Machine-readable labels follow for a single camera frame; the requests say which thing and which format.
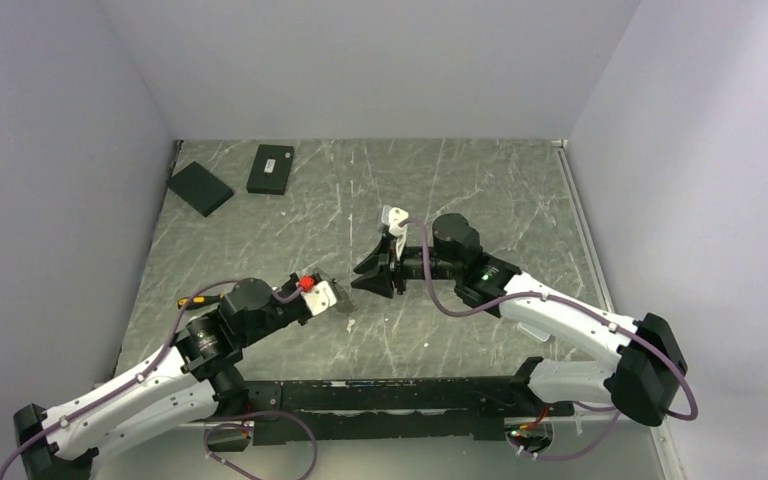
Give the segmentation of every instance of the orange wire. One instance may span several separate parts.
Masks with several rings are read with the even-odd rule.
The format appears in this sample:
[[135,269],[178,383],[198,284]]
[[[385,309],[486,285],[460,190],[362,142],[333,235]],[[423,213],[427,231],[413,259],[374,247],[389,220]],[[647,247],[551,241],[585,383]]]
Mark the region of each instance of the orange wire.
[[537,417],[537,420],[531,422],[531,423],[523,423],[519,426],[519,428],[524,430],[531,430],[532,428],[536,427],[540,424],[540,422],[543,421],[544,418],[546,418],[546,414],[549,413],[549,405],[546,405],[543,407],[543,411],[540,412],[540,415]]

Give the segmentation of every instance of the white wall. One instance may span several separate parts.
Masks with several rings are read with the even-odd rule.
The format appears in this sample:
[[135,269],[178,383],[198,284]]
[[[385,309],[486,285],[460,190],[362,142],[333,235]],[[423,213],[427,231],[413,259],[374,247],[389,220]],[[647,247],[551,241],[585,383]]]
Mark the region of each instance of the white wall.
[[177,138],[566,138],[640,0],[101,0]]
[[95,0],[0,0],[0,463],[112,371],[171,145]]
[[570,150],[619,309],[688,358],[690,478],[768,478],[768,1],[644,0]]

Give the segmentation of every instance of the black box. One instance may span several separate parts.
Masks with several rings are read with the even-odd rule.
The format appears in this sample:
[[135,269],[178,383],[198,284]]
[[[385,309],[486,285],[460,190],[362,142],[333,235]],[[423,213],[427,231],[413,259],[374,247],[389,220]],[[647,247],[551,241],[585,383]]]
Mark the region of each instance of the black box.
[[166,185],[205,217],[234,196],[228,185],[196,162],[173,175]]
[[282,145],[259,145],[254,156],[254,164],[246,183],[249,193],[268,193],[284,195],[287,191],[287,181],[290,178],[290,168],[296,149]]

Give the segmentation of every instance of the red knob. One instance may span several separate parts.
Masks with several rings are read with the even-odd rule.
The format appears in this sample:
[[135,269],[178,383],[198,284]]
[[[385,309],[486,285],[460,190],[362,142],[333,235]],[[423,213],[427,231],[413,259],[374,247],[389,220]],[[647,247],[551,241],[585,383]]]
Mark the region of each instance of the red knob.
[[313,288],[315,284],[316,284],[316,280],[314,280],[313,277],[302,277],[299,279],[298,285],[303,292],[307,293]]

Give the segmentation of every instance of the marble tabletop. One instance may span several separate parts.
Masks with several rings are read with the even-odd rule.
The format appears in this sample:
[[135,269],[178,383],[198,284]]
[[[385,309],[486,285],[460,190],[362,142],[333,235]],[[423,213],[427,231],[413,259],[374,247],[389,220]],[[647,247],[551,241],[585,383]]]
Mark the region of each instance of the marble tabletop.
[[[117,371],[163,341],[175,300],[210,282],[259,277],[271,285],[315,266],[343,285],[377,243],[382,205],[429,223],[463,214],[486,251],[545,284],[598,305],[570,192],[545,140],[304,140],[293,145],[283,196],[248,194],[259,142],[187,141],[175,169],[198,161],[235,195],[207,218],[167,192]],[[418,244],[409,233],[408,244]],[[452,284],[442,301],[465,308]],[[326,312],[256,343],[238,364],[245,378],[338,379],[509,375],[529,356],[581,360],[554,338],[540,343],[512,320],[489,314],[449,318],[421,284],[393,300],[350,291],[358,309]]]

